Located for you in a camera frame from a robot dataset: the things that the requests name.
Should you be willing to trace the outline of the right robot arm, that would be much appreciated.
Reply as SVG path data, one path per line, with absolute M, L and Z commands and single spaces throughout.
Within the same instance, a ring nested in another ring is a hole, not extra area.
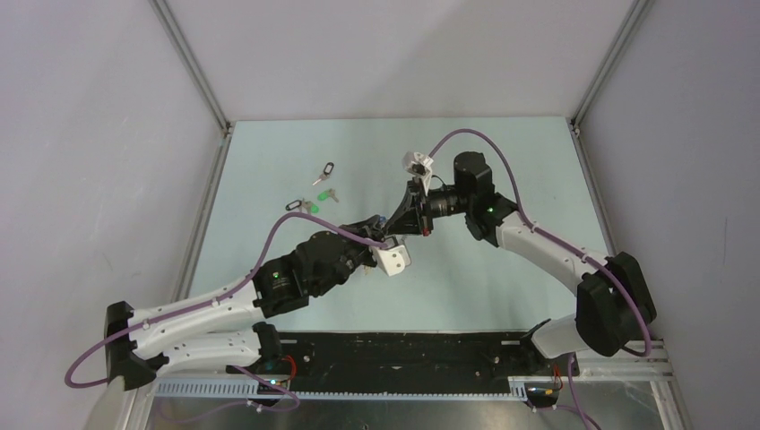
M 612 357 L 629 341 L 651 340 L 656 307 L 639 262 L 576 247 L 527 219 L 520 206 L 498 193 L 483 154 L 465 151 L 453 162 L 454 182 L 433 188 L 433 160 L 408 152 L 412 176 L 402 202 L 384 226 L 388 237 L 428 236 L 438 218 L 463 215 L 474 239 L 521 256 L 564 285 L 575 297 L 573 314 L 541 322 L 521 340 L 522 366 L 544 374 L 557 357 L 590 349 Z

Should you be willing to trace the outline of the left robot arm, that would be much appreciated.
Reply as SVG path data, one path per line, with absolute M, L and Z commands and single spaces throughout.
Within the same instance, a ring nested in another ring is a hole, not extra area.
M 314 233 L 289 254 L 260 261 L 249 274 L 198 297 L 150 309 L 125 301 L 107 309 L 107 380 L 127 391 L 165 374 L 221 366 L 280 368 L 283 349 L 271 318 L 308 305 L 374 267 L 370 246 L 383 240 L 378 215 Z

